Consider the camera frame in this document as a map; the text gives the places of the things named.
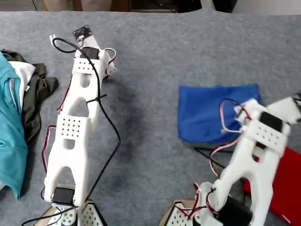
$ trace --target white wall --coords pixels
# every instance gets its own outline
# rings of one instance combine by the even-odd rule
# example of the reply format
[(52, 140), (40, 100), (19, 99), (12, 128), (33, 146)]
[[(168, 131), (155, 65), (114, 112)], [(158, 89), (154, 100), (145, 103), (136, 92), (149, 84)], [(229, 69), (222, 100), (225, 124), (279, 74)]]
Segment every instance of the white wall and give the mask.
[(301, 0), (237, 0), (233, 13), (296, 15), (301, 14)]

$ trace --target red cloth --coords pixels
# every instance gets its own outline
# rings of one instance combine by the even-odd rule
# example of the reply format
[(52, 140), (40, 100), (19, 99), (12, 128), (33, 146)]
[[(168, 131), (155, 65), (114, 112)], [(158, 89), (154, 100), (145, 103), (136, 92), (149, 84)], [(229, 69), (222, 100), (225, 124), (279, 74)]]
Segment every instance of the red cloth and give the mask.
[[(273, 182), (274, 195), (269, 207), (270, 211), (288, 222), (286, 217), (291, 222), (290, 225), (293, 226), (301, 226), (300, 169), (301, 154), (286, 147)], [(251, 192), (248, 180), (245, 180), (243, 190), (247, 193)]]

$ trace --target white plastic part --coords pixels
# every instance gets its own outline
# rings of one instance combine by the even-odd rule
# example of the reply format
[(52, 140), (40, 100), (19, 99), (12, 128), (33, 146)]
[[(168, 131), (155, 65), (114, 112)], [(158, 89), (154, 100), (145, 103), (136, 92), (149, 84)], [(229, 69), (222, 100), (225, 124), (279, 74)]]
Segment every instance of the white plastic part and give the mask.
[(267, 109), (274, 116), (294, 125), (301, 119), (301, 113), (296, 104), (301, 105), (300, 101), (294, 102), (292, 97), (287, 97), (270, 104)]
[[(201, 194), (199, 206), (206, 206), (206, 196), (211, 191), (212, 186), (213, 185), (209, 182), (204, 182), (201, 184), (199, 188)], [(176, 203), (175, 205), (180, 208), (185, 208), (182, 203)], [(223, 226), (223, 223), (215, 219), (212, 212), (207, 208), (199, 210), (194, 215), (194, 219), (201, 226)], [(185, 216), (174, 206), (166, 226), (193, 226), (193, 220), (188, 220), (187, 216)]]
[(89, 203), (83, 211), (76, 209), (64, 213), (61, 219), (58, 221), (60, 216), (61, 215), (52, 217), (48, 222), (48, 225), (57, 221), (55, 224), (53, 224), (53, 226), (72, 226), (76, 222), (76, 219), (78, 219), (77, 226), (103, 226), (103, 223), (101, 221), (100, 216), (98, 215), (97, 210), (91, 203)]
[[(105, 70), (111, 60), (109, 54), (101, 50), (93, 36), (84, 39), (84, 46), (99, 49), (99, 59), (91, 59), (99, 75), (100, 86), (105, 77)], [(87, 87), (84, 82), (90, 81)], [(44, 181), (44, 199), (52, 202), (55, 188), (58, 187), (58, 177), (64, 168), (70, 168), (75, 182), (73, 204), (82, 207), (87, 195), (87, 141), (89, 133), (97, 126), (100, 106), (97, 101), (87, 104), (89, 116), (72, 116), (72, 111), (82, 100), (94, 100), (98, 95), (97, 77), (92, 66), (85, 58), (80, 58), (80, 52), (75, 52), (72, 80), (63, 110), (57, 118), (55, 141), (48, 159), (48, 170)]]
[[(216, 211), (222, 209), (232, 185), (245, 177), (250, 181), (252, 190), (251, 225), (262, 226), (273, 196), (272, 183), (280, 158), (284, 154), (290, 127), (283, 123), (279, 133), (261, 123), (259, 117), (262, 110), (269, 111), (254, 101), (246, 103), (246, 109), (251, 113), (252, 120), (249, 125), (244, 126), (229, 165), (214, 183), (216, 191), (210, 203)], [(256, 147), (257, 142), (266, 145), (266, 148), (262, 150)], [(252, 155), (260, 157), (259, 162), (256, 162)]]
[[(180, 208), (185, 208), (182, 203), (175, 204)], [(169, 220), (166, 223), (166, 226), (192, 226), (192, 220), (188, 220), (187, 217), (179, 211), (175, 206), (173, 212), (170, 215)]]
[(48, 160), (45, 178), (45, 195), (47, 202), (52, 202), (52, 194), (58, 187), (58, 176), (65, 167), (71, 169), (75, 182), (74, 205), (81, 206), (87, 188), (87, 141), (90, 119), (69, 115), (58, 115), (55, 141)]

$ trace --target white 3d-printed bracket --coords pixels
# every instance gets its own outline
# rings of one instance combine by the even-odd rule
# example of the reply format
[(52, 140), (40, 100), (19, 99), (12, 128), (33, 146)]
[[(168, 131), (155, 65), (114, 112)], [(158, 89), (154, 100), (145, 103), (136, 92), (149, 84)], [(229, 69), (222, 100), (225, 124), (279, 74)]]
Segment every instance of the white 3d-printed bracket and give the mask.
[[(99, 49), (99, 59), (91, 59), (97, 70), (100, 79), (105, 77), (105, 70), (111, 60), (109, 54), (100, 49), (92, 36), (84, 40), (85, 47)], [(110, 63), (110, 71), (115, 70), (114, 63)], [(84, 81), (90, 80), (87, 87), (84, 87)], [(87, 195), (87, 141), (89, 133), (94, 131), (97, 125), (97, 119), (100, 112), (100, 106), (97, 101), (87, 104), (89, 116), (72, 116), (72, 111), (81, 100), (94, 100), (98, 95), (97, 77), (92, 70), (92, 66), (85, 58), (80, 58), (80, 52), (75, 52), (74, 65), (72, 70), (72, 80), (68, 96), (65, 99), (63, 110), (57, 118), (57, 127), (55, 141), (51, 148), (48, 159), (48, 170), (44, 181), (45, 193), (44, 199), (47, 202), (53, 201), (53, 194), (58, 187), (58, 177), (64, 168), (70, 168), (74, 181), (75, 189), (73, 204), (83, 206), (85, 196)]]

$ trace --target fabric pile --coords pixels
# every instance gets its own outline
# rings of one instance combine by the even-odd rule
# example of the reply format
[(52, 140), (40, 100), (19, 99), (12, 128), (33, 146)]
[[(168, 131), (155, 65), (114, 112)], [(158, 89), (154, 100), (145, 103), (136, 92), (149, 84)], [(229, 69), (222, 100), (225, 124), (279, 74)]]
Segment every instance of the fabric pile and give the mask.
[(19, 53), (0, 50), (0, 189), (18, 199), (26, 167), (27, 145), (41, 128), (40, 105), (58, 88), (46, 78), (44, 64), (29, 64)]

